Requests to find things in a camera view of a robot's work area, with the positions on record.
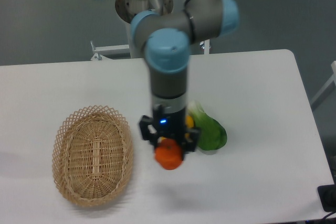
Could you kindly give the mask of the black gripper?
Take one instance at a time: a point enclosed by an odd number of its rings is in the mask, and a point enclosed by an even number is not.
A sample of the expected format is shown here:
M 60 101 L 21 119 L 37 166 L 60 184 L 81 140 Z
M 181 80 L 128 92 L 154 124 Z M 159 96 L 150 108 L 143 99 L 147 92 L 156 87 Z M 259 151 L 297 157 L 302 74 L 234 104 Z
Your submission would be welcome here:
M 181 158 L 195 152 L 201 136 L 199 127 L 187 128 L 185 124 L 186 108 L 174 113 L 165 113 L 163 105 L 156 105 L 152 109 L 153 117 L 143 115 L 139 121 L 142 139 L 149 141 L 155 151 L 161 137 L 175 140 L 181 148 Z

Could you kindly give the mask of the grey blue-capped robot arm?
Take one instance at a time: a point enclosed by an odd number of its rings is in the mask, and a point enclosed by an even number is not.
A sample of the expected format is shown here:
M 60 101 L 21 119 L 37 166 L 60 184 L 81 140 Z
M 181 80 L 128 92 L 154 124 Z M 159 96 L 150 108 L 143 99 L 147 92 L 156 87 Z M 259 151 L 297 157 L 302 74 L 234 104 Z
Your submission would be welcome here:
M 130 0 L 130 37 L 149 70 L 152 116 L 139 122 L 142 138 L 157 148 L 173 139 L 180 158 L 196 149 L 201 131 L 185 123 L 190 45 L 234 31 L 239 24 L 234 0 L 185 0 L 184 9 L 163 14 L 163 0 Z

